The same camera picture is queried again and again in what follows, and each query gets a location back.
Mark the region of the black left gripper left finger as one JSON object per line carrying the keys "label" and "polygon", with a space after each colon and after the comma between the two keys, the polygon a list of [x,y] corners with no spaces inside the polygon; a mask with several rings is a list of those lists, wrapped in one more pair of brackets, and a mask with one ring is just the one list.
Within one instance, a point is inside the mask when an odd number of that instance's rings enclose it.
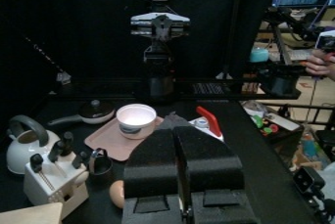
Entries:
{"label": "black left gripper left finger", "polygon": [[124,165],[121,224],[182,224],[172,132],[155,130]]}

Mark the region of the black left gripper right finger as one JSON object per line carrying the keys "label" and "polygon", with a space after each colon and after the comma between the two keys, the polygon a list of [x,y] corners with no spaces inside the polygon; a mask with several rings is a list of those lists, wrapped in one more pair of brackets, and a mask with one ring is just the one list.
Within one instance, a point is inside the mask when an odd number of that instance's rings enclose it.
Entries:
{"label": "black left gripper right finger", "polygon": [[174,129],[174,144],[191,224],[258,224],[242,164],[226,144],[191,126]]}

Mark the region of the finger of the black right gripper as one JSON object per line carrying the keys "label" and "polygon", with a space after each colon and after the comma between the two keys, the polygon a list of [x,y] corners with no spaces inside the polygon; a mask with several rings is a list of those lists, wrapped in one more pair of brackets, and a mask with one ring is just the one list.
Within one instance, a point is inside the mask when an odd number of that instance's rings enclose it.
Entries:
{"label": "finger of the black right gripper", "polygon": [[151,20],[151,26],[152,26],[151,35],[153,36],[155,40],[160,40],[160,32],[161,32],[160,19],[161,16],[156,16]]}
{"label": "finger of the black right gripper", "polygon": [[168,19],[167,16],[164,16],[161,20],[161,34],[160,34],[161,41],[167,41],[170,39],[171,24],[172,24],[172,21]]}

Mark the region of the person's hand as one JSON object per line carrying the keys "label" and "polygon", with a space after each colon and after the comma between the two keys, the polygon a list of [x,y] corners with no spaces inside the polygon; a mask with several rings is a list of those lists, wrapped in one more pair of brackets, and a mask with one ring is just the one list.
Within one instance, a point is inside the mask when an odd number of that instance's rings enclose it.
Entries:
{"label": "person's hand", "polygon": [[335,53],[313,49],[306,58],[306,72],[314,76],[326,76],[335,81]]}

